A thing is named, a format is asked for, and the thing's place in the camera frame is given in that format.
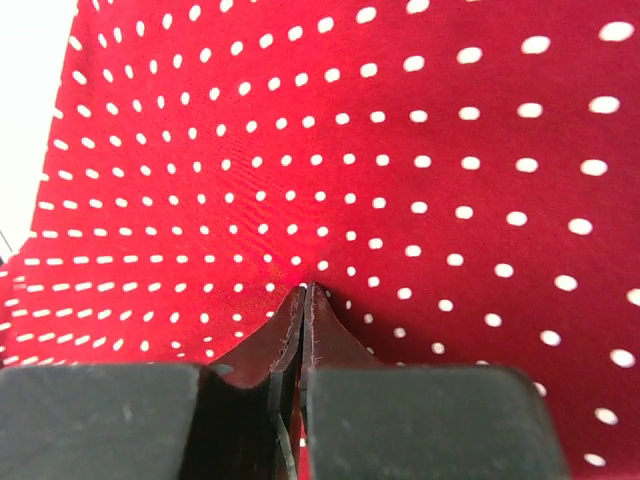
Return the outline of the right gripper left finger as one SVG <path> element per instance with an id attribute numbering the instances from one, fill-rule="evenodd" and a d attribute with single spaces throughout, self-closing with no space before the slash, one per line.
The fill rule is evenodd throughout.
<path id="1" fill-rule="evenodd" d="M 219 360 L 6 368 L 5 479 L 293 479 L 305 289 Z"/>

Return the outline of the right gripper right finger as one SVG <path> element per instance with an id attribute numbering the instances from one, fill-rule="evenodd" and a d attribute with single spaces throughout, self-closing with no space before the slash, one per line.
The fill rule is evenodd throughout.
<path id="1" fill-rule="evenodd" d="M 301 406 L 314 479 L 566 479 L 546 404 L 502 366 L 382 364 L 325 289 L 304 304 Z"/>

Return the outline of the red polka dot skirt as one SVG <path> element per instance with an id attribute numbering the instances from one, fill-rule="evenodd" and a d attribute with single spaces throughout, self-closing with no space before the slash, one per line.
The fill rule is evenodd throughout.
<path id="1" fill-rule="evenodd" d="M 1 363 L 198 362 L 323 284 L 639 475 L 635 1 L 81 1 Z"/>

